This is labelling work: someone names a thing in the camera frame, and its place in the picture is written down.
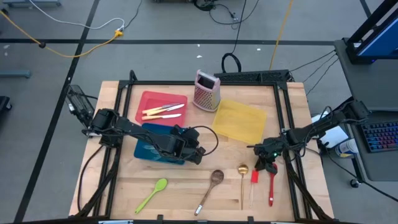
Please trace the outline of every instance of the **green plastic spatula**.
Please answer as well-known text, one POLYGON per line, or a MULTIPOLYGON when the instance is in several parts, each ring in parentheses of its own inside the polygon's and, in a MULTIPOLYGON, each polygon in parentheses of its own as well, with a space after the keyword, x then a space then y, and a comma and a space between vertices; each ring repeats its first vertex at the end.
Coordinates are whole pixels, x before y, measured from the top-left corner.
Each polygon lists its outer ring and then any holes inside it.
POLYGON ((167 186, 167 180, 165 178, 160 179, 156 182, 155 189, 151 193, 150 196, 148 196, 136 209, 136 214, 138 214, 148 203, 148 201, 157 193, 160 192, 161 190, 165 189, 167 186))

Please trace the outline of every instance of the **box grater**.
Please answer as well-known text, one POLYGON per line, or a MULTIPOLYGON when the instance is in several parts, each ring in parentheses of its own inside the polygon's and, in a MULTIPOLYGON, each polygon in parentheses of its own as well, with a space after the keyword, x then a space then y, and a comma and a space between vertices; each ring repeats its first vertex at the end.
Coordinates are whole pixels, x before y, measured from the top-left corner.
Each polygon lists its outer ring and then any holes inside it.
POLYGON ((216 111, 220 103, 220 79, 197 71, 193 104, 205 111, 216 111))

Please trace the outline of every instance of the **yellow plastic mat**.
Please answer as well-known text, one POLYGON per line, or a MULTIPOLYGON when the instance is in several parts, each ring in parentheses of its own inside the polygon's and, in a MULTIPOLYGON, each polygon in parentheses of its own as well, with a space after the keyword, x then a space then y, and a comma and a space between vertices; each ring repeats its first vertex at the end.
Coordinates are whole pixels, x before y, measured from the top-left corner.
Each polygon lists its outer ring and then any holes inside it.
POLYGON ((232 100, 221 100, 213 121, 213 130, 229 138, 257 144, 262 141, 266 119, 263 110, 232 100))

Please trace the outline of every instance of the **gray floor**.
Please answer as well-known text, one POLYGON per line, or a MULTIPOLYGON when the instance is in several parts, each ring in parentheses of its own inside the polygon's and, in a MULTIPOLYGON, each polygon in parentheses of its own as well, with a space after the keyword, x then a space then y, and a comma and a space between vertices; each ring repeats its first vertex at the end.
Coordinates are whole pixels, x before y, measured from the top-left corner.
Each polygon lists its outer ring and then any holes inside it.
MULTIPOLYGON (((46 7, 45 10, 58 19, 85 23, 93 1, 61 1, 62 7, 46 7)), ((220 2, 239 14, 243 1, 220 2)), ((372 11, 380 2, 367 0, 372 11)), ((248 1, 247 13, 254 3, 254 0, 248 1)), ((97 26, 114 17, 129 20, 138 4, 139 1, 102 0, 93 25, 97 26)), ((288 0, 260 0, 252 17, 243 24, 240 39, 276 40, 288 4, 288 0)), ((219 12, 214 12, 215 17, 228 22, 226 12, 221 8, 217 10, 219 12)), ((9 11, 11 18, 34 37, 79 39, 83 31, 81 27, 54 23, 35 9, 9 11)), ((359 0, 298 0, 294 2, 282 39, 340 39, 350 36, 365 19, 359 0)), ((114 22, 104 29, 91 30, 88 38, 110 38, 118 26, 118 22, 114 22)), ((0 39, 25 38, 3 18, 0 18, 0 30, 0 39)), ((123 39, 235 37, 236 31, 230 26, 214 24, 207 13, 190 4, 154 4, 150 0, 143 0, 139 16, 125 31, 123 39)), ((74 54, 76 50, 76 44, 49 45, 66 54, 74 54)), ((85 44, 83 51, 92 46, 85 44)), ((126 79, 130 69, 134 69, 140 80, 193 80, 199 68, 220 72, 221 57, 232 48, 233 45, 204 44, 107 45, 79 60, 72 82, 80 85, 86 94, 97 95, 103 80, 126 79)), ((239 45, 236 55, 244 71, 267 70, 273 49, 273 45, 239 45)), ((281 45, 273 69, 293 69, 332 49, 332 46, 281 45)), ((0 95, 10 96, 14 105, 0 129, 0 177, 3 180, 0 183, 0 223, 4 223, 14 219, 72 60, 53 55, 35 44, 0 44, 0 58, 0 69, 29 69, 33 74, 31 79, 0 79, 0 95)), ((304 80, 322 62, 294 72, 296 81, 304 80)), ((232 72, 236 66, 228 60, 226 68, 232 72)), ((321 68, 305 83, 307 91, 325 70, 326 67, 321 68)), ((309 94, 310 110, 319 113, 326 105, 335 107, 350 96, 341 66, 336 63, 309 94)), ((81 127, 64 105, 25 220, 67 216, 86 144, 86 138, 80 134, 81 127)), ((339 162, 352 168, 348 160, 339 162)), ((335 217, 359 223, 398 222, 395 202, 367 186, 352 189, 348 185, 351 177, 327 158, 324 158, 324 170, 335 217)), ((398 197, 398 183, 374 184, 398 197)))

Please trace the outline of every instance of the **knife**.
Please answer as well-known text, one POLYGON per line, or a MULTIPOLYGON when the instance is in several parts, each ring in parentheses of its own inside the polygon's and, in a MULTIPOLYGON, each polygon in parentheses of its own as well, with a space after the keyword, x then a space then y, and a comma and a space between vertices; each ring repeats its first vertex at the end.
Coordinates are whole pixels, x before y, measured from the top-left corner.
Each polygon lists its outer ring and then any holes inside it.
POLYGON ((170 114, 170 115, 158 115, 158 116, 143 116, 142 120, 146 121, 149 119, 159 119, 159 118, 178 118, 181 114, 170 114))
POLYGON ((172 107, 170 107, 170 108, 166 108, 166 109, 161 109, 161 110, 151 110, 151 111, 147 112, 147 115, 148 115, 148 116, 150 116, 150 115, 158 114, 158 113, 161 113, 161 112, 164 112, 164 111, 172 111, 172 110, 176 110, 176 109, 179 109, 179 108, 183 107, 184 105, 185 105, 185 104, 180 104, 180 105, 177 105, 177 106, 172 106, 172 107))
POLYGON ((180 104, 180 103, 171 103, 171 104, 163 105, 163 106, 160 106, 160 107, 157 107, 157 108, 152 108, 152 109, 144 110, 144 111, 142 111, 142 113, 145 114, 145 113, 148 113, 148 112, 150 112, 150 111, 165 109, 165 108, 169 108, 169 107, 172 107, 172 106, 177 106, 177 105, 179 105, 179 104, 180 104))

